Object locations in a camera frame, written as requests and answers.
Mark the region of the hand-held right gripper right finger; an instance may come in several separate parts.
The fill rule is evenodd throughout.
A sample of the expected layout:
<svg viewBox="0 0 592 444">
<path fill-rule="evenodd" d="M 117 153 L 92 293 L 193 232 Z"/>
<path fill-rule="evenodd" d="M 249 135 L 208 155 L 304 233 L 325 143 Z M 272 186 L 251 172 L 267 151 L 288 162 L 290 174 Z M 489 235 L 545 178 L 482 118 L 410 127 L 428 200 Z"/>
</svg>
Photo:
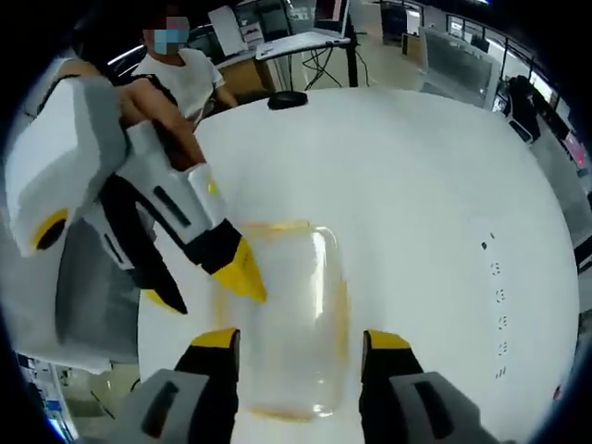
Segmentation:
<svg viewBox="0 0 592 444">
<path fill-rule="evenodd" d="M 360 415 L 366 443 L 495 443 L 476 404 L 438 372 L 426 372 L 408 341 L 363 336 Z"/>
</svg>

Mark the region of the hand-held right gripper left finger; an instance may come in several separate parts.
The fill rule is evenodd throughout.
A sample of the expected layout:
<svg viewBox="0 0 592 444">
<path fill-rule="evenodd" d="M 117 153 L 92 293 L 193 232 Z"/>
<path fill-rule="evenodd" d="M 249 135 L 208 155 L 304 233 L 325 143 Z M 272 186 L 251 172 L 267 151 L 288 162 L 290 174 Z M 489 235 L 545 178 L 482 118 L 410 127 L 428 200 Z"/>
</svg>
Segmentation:
<svg viewBox="0 0 592 444">
<path fill-rule="evenodd" d="M 239 407 L 241 332 L 191 341 L 174 369 L 134 389 L 115 424 L 116 443 L 229 443 Z"/>
</svg>

